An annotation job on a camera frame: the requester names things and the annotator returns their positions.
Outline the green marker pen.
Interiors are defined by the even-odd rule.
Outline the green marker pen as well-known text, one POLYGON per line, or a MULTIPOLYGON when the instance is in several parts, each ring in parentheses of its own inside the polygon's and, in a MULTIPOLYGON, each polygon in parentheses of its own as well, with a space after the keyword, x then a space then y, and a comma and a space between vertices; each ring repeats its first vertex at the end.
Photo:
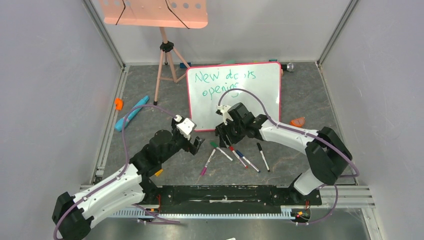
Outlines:
POLYGON ((217 149, 218 151, 220 151, 227 159, 229 159, 230 161, 233 161, 233 159, 227 154, 225 153, 224 150, 222 150, 215 142, 211 141, 210 144, 217 149))

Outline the pink framed whiteboard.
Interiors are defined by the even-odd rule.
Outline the pink framed whiteboard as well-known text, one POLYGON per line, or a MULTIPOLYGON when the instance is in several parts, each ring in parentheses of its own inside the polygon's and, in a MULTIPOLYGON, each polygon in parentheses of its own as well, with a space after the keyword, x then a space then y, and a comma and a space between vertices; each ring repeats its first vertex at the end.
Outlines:
POLYGON ((254 116, 282 115, 281 64, 272 62, 191 67, 186 71, 190 118, 197 132, 214 131, 222 123, 218 105, 243 103, 254 116))

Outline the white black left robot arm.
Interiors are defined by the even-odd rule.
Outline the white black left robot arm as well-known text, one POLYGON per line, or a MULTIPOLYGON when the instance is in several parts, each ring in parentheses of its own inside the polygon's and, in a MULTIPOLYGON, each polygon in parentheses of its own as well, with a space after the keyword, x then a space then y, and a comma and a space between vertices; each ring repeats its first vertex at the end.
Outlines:
POLYGON ((159 190, 151 176, 180 150, 195 155, 204 141, 196 137, 191 142, 196 124, 190 118, 177 115, 171 126, 172 131, 157 131, 149 143, 113 175, 74 195, 61 194, 52 214, 53 238, 56 240, 61 235, 63 240, 82 240, 113 213, 133 204, 153 203, 159 190))

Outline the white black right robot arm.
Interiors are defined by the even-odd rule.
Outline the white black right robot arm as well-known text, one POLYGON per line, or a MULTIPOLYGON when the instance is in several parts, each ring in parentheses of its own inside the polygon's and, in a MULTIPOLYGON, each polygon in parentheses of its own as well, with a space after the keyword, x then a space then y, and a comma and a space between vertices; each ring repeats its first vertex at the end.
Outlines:
POLYGON ((292 182, 288 191, 295 204, 302 204, 315 189, 333 185, 352 162, 351 153, 329 127, 308 130, 276 122, 266 114, 254 116, 241 102, 219 105, 216 113, 223 118, 215 128, 222 146, 248 137, 289 147, 307 157, 309 169, 292 182))

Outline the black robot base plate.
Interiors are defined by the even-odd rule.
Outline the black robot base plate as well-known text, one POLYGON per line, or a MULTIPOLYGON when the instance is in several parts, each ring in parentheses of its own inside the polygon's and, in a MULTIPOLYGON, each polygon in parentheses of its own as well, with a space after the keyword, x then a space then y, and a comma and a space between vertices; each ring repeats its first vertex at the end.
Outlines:
POLYGON ((321 194, 301 195, 277 185, 163 185, 141 205, 158 205, 162 214, 277 214, 282 206, 320 206, 321 194))

